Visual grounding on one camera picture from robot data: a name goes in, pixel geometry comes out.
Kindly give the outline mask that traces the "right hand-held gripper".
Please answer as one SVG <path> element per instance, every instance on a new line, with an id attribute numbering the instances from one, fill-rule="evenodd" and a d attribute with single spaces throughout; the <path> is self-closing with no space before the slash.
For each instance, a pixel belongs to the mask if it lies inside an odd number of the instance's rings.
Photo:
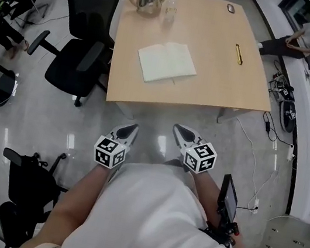
<path id="1" fill-rule="evenodd" d="M 212 143 L 206 142 L 199 132 L 186 125 L 174 124 L 173 133 L 184 167 L 196 174 L 213 169 L 217 152 Z"/>

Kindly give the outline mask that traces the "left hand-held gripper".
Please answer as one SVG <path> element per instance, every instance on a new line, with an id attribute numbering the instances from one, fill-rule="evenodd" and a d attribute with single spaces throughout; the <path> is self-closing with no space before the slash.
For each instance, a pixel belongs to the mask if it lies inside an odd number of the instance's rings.
<path id="1" fill-rule="evenodd" d="M 115 126 L 105 136 L 100 136 L 95 143 L 94 161 L 111 171 L 106 183 L 110 182 L 125 162 L 138 131 L 139 125 L 136 123 Z"/>

